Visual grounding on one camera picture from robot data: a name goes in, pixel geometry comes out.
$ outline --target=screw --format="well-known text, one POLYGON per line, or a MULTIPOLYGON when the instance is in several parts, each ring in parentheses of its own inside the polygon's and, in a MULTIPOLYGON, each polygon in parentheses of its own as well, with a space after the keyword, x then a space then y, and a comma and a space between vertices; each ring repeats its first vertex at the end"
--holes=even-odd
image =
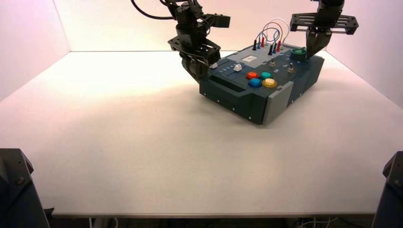
POLYGON ((403 187, 403 183, 400 180, 395 180, 394 184, 399 188, 403 187))
POLYGON ((20 177, 15 181, 15 185, 21 185, 25 182, 25 178, 20 177))

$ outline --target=blue button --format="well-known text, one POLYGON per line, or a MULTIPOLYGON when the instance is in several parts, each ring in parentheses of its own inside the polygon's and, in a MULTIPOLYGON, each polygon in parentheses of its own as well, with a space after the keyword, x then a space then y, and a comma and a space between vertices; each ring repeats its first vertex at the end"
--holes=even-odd
POLYGON ((262 73, 262 78, 264 78, 264 79, 272 78, 271 73, 269 73, 269 72, 263 72, 263 73, 262 73))
POLYGON ((250 87, 253 87, 253 88, 259 88, 259 87, 262 86, 262 82, 261 82, 259 79, 254 78, 254 79, 251 79, 251 80, 249 81, 248 85, 249 85, 250 87))

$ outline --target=red plug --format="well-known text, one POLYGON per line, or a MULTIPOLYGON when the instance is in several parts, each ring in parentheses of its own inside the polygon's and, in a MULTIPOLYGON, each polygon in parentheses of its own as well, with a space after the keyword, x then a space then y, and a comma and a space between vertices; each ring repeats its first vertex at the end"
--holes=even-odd
POLYGON ((277 52, 280 52, 280 46, 281 46, 281 40, 278 42, 277 49, 276 49, 277 52))

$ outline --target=red button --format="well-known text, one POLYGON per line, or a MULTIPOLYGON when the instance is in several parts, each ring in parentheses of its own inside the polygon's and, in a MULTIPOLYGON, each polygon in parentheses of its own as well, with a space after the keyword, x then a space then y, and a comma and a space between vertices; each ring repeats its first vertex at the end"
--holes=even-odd
POLYGON ((259 78, 258 74, 256 72, 249 72, 248 75, 246 76, 247 79, 251 80, 254 78, 259 78))

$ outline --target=round button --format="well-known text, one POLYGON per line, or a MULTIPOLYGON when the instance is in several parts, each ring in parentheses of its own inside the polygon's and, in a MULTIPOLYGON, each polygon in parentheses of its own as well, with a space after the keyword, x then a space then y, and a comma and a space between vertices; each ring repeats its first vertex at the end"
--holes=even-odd
POLYGON ((262 83, 259 79, 253 78, 249 81, 248 85, 253 88, 259 88, 262 86, 262 83))
POLYGON ((263 72, 263 73, 262 73, 262 78, 264 78, 264 79, 271 78, 271 73, 269 73, 269 72, 263 72))
POLYGON ((263 81, 263 85, 267 88, 274 88, 277 86, 277 82, 274 79, 268 78, 263 81))
POLYGON ((258 74, 256 72, 249 72, 248 75, 246 75, 246 78, 251 80, 253 78, 258 78, 258 74))

